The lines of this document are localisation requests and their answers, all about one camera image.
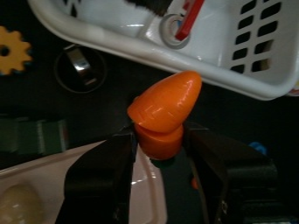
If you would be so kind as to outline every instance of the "egg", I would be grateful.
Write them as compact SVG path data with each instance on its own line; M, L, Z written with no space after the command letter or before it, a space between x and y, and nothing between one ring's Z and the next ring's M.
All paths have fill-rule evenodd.
M13 185L0 197L0 224L42 224L43 201L30 185Z

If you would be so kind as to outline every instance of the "white plastic basket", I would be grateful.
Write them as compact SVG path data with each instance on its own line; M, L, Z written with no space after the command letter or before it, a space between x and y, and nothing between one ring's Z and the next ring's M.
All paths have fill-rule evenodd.
M163 19L126 0L28 0L44 26L63 39L170 72L196 70L203 81L271 100L299 74L299 1L206 0L188 44L170 48ZM182 14L174 0L168 14Z

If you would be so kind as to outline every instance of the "carrot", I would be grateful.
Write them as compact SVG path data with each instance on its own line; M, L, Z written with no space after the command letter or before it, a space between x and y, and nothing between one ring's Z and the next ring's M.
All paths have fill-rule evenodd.
M170 133L191 113L200 90L202 77L196 72L176 73L142 93L127 109L128 116L147 130Z
M172 158L182 148L183 126L171 133L159 133L135 124L138 142L144 154L155 160Z

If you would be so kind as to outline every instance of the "yellow gear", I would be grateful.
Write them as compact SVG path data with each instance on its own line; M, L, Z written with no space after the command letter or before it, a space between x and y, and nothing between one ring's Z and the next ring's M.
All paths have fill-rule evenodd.
M31 44L23 42L19 31L9 32L0 26L0 74L8 75L13 70L24 70L24 62L32 61L28 55Z

